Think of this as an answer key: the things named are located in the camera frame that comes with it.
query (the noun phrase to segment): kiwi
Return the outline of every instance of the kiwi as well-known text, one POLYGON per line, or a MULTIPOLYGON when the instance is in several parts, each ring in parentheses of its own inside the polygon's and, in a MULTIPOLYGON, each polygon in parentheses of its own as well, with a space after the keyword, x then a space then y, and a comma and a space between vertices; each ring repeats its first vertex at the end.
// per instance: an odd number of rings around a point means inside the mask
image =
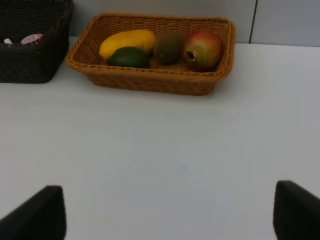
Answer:
POLYGON ((153 55, 161 65, 174 64, 181 57, 183 39, 176 30, 167 29, 159 34, 154 47, 153 55))

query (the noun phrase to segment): table surface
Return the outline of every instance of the table surface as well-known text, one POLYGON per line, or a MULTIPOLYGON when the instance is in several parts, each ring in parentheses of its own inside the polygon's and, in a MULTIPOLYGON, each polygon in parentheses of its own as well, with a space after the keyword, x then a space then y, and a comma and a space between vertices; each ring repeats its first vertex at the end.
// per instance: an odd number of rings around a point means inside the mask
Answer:
POLYGON ((275 240, 278 180, 320 196, 320 48, 237 44, 209 96, 0 84, 0 218, 64 189, 66 240, 275 240))

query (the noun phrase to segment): wicker basket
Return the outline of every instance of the wicker basket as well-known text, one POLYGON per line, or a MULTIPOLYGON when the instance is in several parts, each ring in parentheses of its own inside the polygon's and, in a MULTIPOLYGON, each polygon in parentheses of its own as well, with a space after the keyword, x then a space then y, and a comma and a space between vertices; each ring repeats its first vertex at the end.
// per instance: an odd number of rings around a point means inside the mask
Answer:
POLYGON ((68 51, 72 9, 72 0, 0 0, 0 35, 14 43, 0 43, 1 83, 52 79, 68 51), (31 34, 43 36, 21 45, 31 34))
POLYGON ((209 94, 215 84, 231 72, 235 42, 235 25, 226 18, 103 13, 93 18, 86 27, 68 53, 66 63, 99 86, 201 96, 209 94), (153 59, 150 69, 107 66, 103 65, 99 56, 101 43, 122 31, 147 29, 159 34, 165 29, 175 29, 185 37, 190 31, 201 27, 214 30, 224 43, 223 56, 213 72, 189 71, 182 61, 162 66, 153 59))

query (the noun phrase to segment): yellow mango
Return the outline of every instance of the yellow mango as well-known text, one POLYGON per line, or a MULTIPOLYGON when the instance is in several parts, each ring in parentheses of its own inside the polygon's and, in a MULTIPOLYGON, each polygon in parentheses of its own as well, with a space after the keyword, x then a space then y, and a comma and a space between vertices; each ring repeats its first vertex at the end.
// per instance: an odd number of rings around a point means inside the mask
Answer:
POLYGON ((108 37, 100 46, 99 54, 103 59, 109 58, 117 49, 137 47, 150 54, 156 41, 156 35, 150 30, 122 31, 108 37))

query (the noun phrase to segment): white wall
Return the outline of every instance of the white wall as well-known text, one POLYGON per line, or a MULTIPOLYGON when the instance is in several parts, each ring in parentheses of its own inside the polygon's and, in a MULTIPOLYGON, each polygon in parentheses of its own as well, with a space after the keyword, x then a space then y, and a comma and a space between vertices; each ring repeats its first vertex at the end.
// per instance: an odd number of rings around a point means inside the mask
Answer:
POLYGON ((320 0, 259 0, 251 42, 320 46, 320 0))
POLYGON ((71 36, 79 36, 95 15, 103 12, 174 16, 227 17, 237 28, 237 42, 248 43, 255 0, 74 0, 71 36))

